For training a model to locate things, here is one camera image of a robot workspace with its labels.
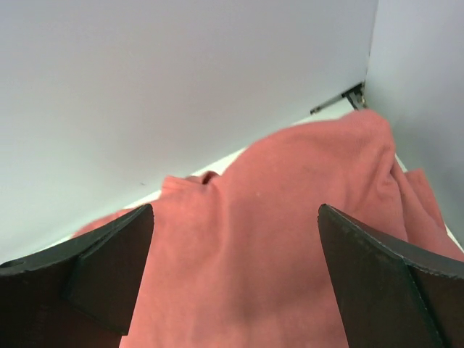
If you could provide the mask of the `dusty red t-shirt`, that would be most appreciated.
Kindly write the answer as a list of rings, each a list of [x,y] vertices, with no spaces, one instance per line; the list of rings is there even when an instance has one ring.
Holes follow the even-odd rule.
[[[166,177],[121,346],[345,347],[318,232],[322,204],[463,258],[424,172],[402,171],[380,115],[285,128],[222,174]]]

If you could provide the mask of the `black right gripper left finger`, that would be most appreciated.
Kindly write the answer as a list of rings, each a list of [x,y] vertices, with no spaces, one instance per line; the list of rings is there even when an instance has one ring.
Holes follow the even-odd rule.
[[[154,230],[145,204],[93,231],[1,264],[2,347],[118,347]]]

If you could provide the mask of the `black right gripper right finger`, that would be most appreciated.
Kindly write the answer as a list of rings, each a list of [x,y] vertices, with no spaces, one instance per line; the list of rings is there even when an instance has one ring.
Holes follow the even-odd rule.
[[[463,346],[463,262],[328,204],[318,230],[350,347]]]

